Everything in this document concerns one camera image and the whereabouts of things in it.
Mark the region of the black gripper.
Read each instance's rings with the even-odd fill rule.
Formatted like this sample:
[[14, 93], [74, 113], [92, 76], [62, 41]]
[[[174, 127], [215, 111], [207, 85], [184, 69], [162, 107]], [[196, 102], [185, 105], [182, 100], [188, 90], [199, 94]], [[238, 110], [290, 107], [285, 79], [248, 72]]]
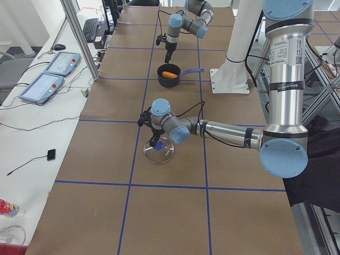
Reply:
[[167, 53], [165, 56], [165, 63], [169, 63], [172, 57], [172, 53], [176, 50], [176, 43], [166, 42], [165, 46]]
[[162, 128], [158, 128], [158, 127], [154, 127], [153, 125], [151, 126], [151, 130], [152, 130], [152, 137], [149, 140], [149, 145], [151, 147], [155, 147], [157, 145], [157, 142], [159, 141], [159, 138], [162, 134], [165, 133], [165, 131]]

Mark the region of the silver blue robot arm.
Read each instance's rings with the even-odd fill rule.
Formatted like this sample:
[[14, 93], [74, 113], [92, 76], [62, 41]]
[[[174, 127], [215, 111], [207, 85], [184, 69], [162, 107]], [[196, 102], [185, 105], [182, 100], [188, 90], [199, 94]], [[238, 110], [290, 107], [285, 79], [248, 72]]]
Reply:
[[202, 39], [208, 31], [208, 24], [214, 18], [213, 7], [207, 1], [185, 1], [185, 8], [197, 18], [190, 18], [185, 12], [170, 15], [165, 42], [165, 63], [168, 64], [176, 51], [181, 29]]
[[180, 144], [195, 134], [257, 149], [263, 167], [282, 178], [301, 174], [308, 164], [307, 129], [302, 124], [305, 40], [313, 29], [313, 1], [240, 1], [225, 63], [210, 70], [213, 93], [248, 93], [245, 69], [257, 26], [265, 20], [270, 44], [269, 119], [263, 130], [180, 118], [166, 99], [156, 99], [146, 124], [154, 146], [163, 133]]

